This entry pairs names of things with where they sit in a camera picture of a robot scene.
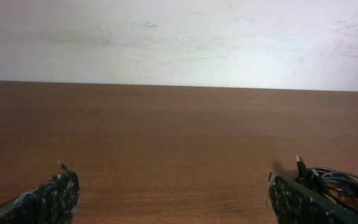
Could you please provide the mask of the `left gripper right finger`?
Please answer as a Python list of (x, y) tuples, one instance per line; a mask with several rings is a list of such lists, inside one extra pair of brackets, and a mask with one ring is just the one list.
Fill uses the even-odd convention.
[(358, 175), (299, 170), (269, 180), (268, 199), (279, 223), (358, 224)]

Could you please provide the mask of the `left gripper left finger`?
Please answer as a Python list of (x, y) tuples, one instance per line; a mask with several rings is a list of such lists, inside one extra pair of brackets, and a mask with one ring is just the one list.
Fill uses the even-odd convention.
[(68, 224), (81, 187), (76, 172), (58, 161), (63, 172), (0, 205), (0, 224)]

